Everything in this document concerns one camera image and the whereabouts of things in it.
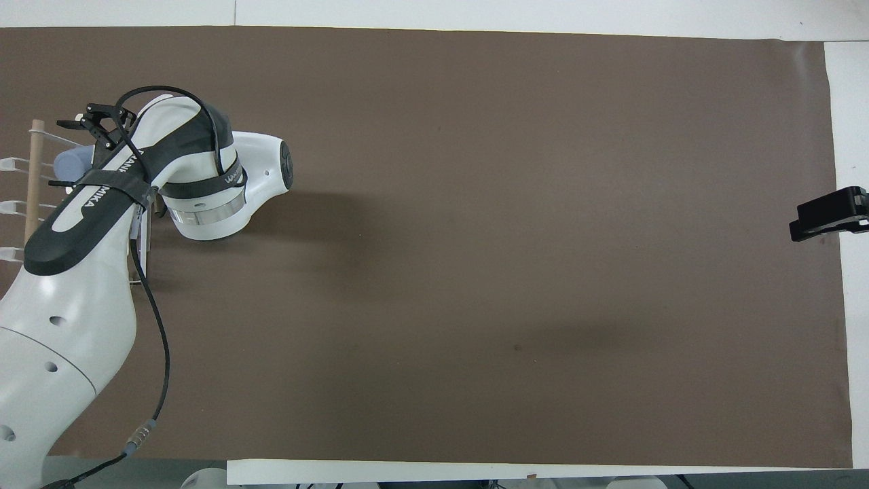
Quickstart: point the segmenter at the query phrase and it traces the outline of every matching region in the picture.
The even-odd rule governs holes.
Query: brown paper backdrop
[[[290,144],[295,188],[241,234],[156,226],[174,371],[144,457],[851,464],[838,240],[787,231],[834,189],[822,44],[5,29],[0,59],[4,156],[157,83]],[[55,453],[148,416],[135,296],[134,351]]]

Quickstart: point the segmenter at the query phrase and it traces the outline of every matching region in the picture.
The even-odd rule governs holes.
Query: white wall
[[[0,0],[0,27],[287,25],[867,40],[865,0]]]

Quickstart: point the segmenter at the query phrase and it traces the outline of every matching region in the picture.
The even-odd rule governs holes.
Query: black strap
[[[78,185],[101,185],[118,189],[132,198],[134,202],[147,208],[151,197],[151,186],[141,178],[130,173],[112,170],[93,169],[76,182]]]
[[[236,156],[235,162],[222,175],[186,184],[165,184],[160,189],[160,193],[168,198],[206,197],[242,185],[242,176],[247,179],[246,175],[244,168],[238,163],[238,156]]]

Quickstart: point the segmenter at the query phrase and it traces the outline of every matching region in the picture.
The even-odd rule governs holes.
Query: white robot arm
[[[233,132],[223,114],[184,90],[146,88],[185,96],[161,95],[137,117],[123,101],[144,89],[115,106],[89,105],[75,122],[97,138],[94,169],[27,242],[23,268],[0,300],[2,489],[42,486],[48,450],[127,358],[136,335],[130,226],[153,192],[182,235],[208,240],[241,230],[292,185],[281,139]],[[120,127],[103,129],[106,117]],[[146,421],[122,455],[153,424]]]

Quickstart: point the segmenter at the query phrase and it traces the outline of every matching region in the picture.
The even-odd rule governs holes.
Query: blue object
[[[93,144],[66,150],[55,158],[55,177],[64,182],[75,182],[90,170],[93,159]]]

